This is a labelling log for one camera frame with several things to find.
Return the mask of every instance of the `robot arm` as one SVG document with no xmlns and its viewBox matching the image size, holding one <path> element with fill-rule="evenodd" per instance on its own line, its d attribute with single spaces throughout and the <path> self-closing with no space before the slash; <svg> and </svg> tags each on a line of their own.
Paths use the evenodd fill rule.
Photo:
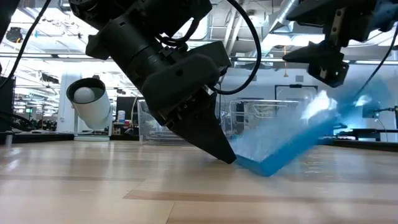
<svg viewBox="0 0 398 224">
<path fill-rule="evenodd" d="M 218 159 L 236 159 L 215 117 L 216 93 L 207 92 L 231 66 L 222 42 L 187 51 L 192 29 L 177 40 L 160 36 L 172 37 L 190 18 L 195 28 L 211 10 L 209 0 L 70 0 L 70 6 L 99 30 L 86 54 L 112 57 L 159 124 Z"/>
<path fill-rule="evenodd" d="M 295 50 L 283 57 L 287 62 L 308 63 L 308 73 L 321 82 L 343 84 L 348 64 L 342 47 L 350 40 L 364 42 L 371 31 L 387 32 L 398 21 L 397 0 L 301 0 L 287 15 L 303 26 L 322 27 L 325 40 Z"/>
</svg>

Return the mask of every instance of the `white cylinder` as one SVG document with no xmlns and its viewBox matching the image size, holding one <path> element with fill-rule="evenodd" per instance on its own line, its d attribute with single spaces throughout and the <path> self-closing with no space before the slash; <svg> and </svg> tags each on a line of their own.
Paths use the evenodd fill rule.
<svg viewBox="0 0 398 224">
<path fill-rule="evenodd" d="M 112 118 L 111 103 L 105 84 L 101 80 L 96 78 L 78 80 L 69 86 L 67 97 L 78 116 L 89 128 L 98 130 L 109 126 L 109 119 Z"/>
</svg>

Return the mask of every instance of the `black cable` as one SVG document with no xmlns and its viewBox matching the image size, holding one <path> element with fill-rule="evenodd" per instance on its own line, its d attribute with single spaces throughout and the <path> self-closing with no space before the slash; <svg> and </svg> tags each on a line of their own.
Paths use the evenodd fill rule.
<svg viewBox="0 0 398 224">
<path fill-rule="evenodd" d="M 39 12 L 39 15 L 37 15 L 36 20 L 33 22 L 33 24 L 31 25 L 31 27 L 29 28 L 29 30 L 26 33 L 26 37 L 24 42 L 21 45 L 21 49 L 19 50 L 18 56 L 15 60 L 14 66 L 12 67 L 12 70 L 9 74 L 9 76 L 7 77 L 6 81 L 4 81 L 1 85 L 0 85 L 0 90 L 1 88 L 3 88 L 10 80 L 12 80 L 12 78 L 14 77 L 15 71 L 17 70 L 19 61 L 21 61 L 22 58 L 22 54 L 25 51 L 27 42 L 29 40 L 29 38 L 31 37 L 33 30 L 35 29 L 36 25 L 39 23 L 40 18 L 43 16 L 45 10 L 48 8 L 49 4 L 50 4 L 51 0 L 46 0 L 46 2 L 43 5 L 42 10 Z"/>
<path fill-rule="evenodd" d="M 387 140 L 387 142 L 388 142 L 388 132 L 387 132 L 387 129 L 386 129 L 386 127 L 384 126 L 383 122 L 381 122 L 381 120 L 380 120 L 379 118 L 378 118 L 377 120 L 379 121 L 379 123 L 381 124 L 381 126 L 383 126 L 384 131 L 386 132 L 386 140 Z"/>
<path fill-rule="evenodd" d="M 34 125 L 26 118 L 21 117 L 16 114 L 8 113 L 0 110 L 0 122 L 7 124 L 13 128 L 16 128 L 21 131 L 31 131 L 34 130 Z"/>
<path fill-rule="evenodd" d="M 379 69 L 381 68 L 381 66 L 384 64 L 384 62 L 386 61 L 386 59 L 388 58 L 388 56 L 390 56 L 390 52 L 392 50 L 392 48 L 394 47 L 394 44 L 396 42 L 396 38 L 398 35 L 398 25 L 396 27 L 396 31 L 394 33 L 394 36 L 392 38 L 391 41 L 391 45 L 388 48 L 388 51 L 386 53 L 386 55 L 384 56 L 384 58 L 381 60 L 381 62 L 379 63 L 379 65 L 376 67 L 376 69 L 373 71 L 372 75 L 368 78 L 368 80 L 366 80 L 365 84 L 356 92 L 355 94 L 355 98 L 357 98 L 359 96 L 359 94 L 361 94 L 361 92 L 365 89 L 365 87 L 369 84 L 369 82 L 372 80 L 372 78 L 374 77 L 374 75 L 379 71 Z"/>
<path fill-rule="evenodd" d="M 173 39 L 171 37 L 162 37 L 160 34 L 155 35 L 156 39 L 161 41 L 162 43 L 172 46 L 172 47 L 178 47 L 183 45 L 186 41 L 188 41 L 191 36 L 195 33 L 195 31 L 198 29 L 199 26 L 199 20 L 194 19 L 191 23 L 191 26 L 189 27 L 187 33 L 178 39 Z"/>
<path fill-rule="evenodd" d="M 224 90 L 218 90 L 218 89 L 216 89 L 213 86 L 209 86 L 209 89 L 211 89 L 211 90 L 213 90 L 213 91 L 215 91 L 215 92 L 217 92 L 218 94 L 221 94 L 221 95 L 232 95 L 232 94 L 235 94 L 235 93 L 239 93 L 240 91 L 242 91 L 243 89 L 248 87 L 248 85 L 252 82 L 253 78 L 256 76 L 256 73 L 259 70 L 259 67 L 260 67 L 260 64 L 261 64 L 261 43 L 260 43 L 259 36 L 257 35 L 256 28 L 254 27 L 253 23 L 251 22 L 248 14 L 239 5 L 239 3 L 237 3 L 235 0 L 227 0 L 227 1 L 240 13 L 242 18 L 244 19 L 244 21 L 248 25 L 249 30 L 250 30 L 251 34 L 253 35 L 254 43 L 256 45 L 257 58 L 256 58 L 256 63 L 254 64 L 253 71 L 251 72 L 249 78 L 240 87 L 238 87 L 237 89 L 224 91 Z"/>
</svg>

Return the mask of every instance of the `desk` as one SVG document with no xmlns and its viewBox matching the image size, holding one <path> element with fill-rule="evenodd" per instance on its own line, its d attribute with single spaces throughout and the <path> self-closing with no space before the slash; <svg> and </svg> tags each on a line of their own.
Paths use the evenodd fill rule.
<svg viewBox="0 0 398 224">
<path fill-rule="evenodd" d="M 267 178 L 195 147 L 15 144 L 0 159 L 0 217 L 2 224 L 393 224 L 397 167 L 397 153 L 317 146 L 295 172 Z"/>
<path fill-rule="evenodd" d="M 381 133 L 398 133 L 398 129 L 372 129 L 372 128 L 356 128 L 352 131 L 338 133 L 337 136 L 352 136 L 355 140 L 360 138 L 373 138 L 376 141 L 381 140 Z"/>
</svg>

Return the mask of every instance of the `clear plastic bin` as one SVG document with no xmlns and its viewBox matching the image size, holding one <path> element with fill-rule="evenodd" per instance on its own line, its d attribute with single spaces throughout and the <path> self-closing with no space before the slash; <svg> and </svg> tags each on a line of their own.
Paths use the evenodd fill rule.
<svg viewBox="0 0 398 224">
<path fill-rule="evenodd" d="M 235 135 L 257 129 L 260 122 L 273 119 L 278 113 L 293 111 L 299 103 L 287 100 L 232 100 L 229 102 L 229 115 L 226 116 L 230 122 L 225 122 L 224 131 Z"/>
<path fill-rule="evenodd" d="M 155 145 L 190 145 L 184 139 L 169 131 L 168 128 L 161 126 L 155 118 L 150 115 L 145 100 L 138 102 L 138 125 L 139 142 L 141 144 Z"/>
</svg>

